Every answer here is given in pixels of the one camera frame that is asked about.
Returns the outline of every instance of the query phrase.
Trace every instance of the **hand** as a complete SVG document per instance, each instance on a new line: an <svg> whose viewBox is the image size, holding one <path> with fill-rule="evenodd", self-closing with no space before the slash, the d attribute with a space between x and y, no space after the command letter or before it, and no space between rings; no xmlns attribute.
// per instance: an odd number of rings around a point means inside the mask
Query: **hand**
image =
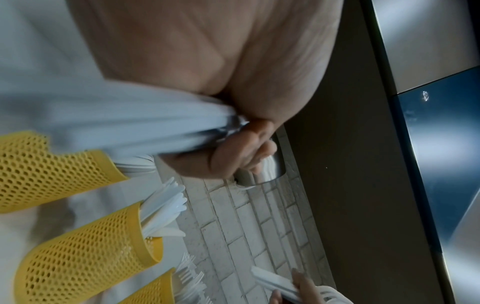
<svg viewBox="0 0 480 304"><path fill-rule="evenodd" d="M251 125L216 149L165 156L181 175L258 170L269 140L312 97L342 0L70 0L106 78L218 96Z"/></svg>
<svg viewBox="0 0 480 304"><path fill-rule="evenodd" d="M316 289L314 282L295 268L291 270L292 282L300 293L303 304L324 304L322 297ZM274 290L270 297L269 304L286 304L288 300L282 299L280 291Z"/></svg>

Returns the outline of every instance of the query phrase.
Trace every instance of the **metal panel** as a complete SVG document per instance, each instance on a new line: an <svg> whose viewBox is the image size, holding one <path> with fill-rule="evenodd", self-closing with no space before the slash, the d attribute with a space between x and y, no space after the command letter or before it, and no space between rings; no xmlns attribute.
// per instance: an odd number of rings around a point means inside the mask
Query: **metal panel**
<svg viewBox="0 0 480 304"><path fill-rule="evenodd" d="M396 92L480 64L466 0L372 0Z"/></svg>

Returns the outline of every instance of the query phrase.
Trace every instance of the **yellow cutlery holder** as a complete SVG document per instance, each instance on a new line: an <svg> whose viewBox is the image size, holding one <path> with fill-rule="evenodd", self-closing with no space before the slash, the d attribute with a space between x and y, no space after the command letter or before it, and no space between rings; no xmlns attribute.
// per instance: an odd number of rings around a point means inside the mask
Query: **yellow cutlery holder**
<svg viewBox="0 0 480 304"><path fill-rule="evenodd" d="M16 302L80 303L160 262L162 238L144 240L140 203L34 248L16 272Z"/></svg>
<svg viewBox="0 0 480 304"><path fill-rule="evenodd" d="M47 137L34 132L0 137L0 213L127 179L102 151L54 155Z"/></svg>
<svg viewBox="0 0 480 304"><path fill-rule="evenodd" d="M175 304L172 289L172 274L174 272L175 268L170 269L120 304Z"/></svg>

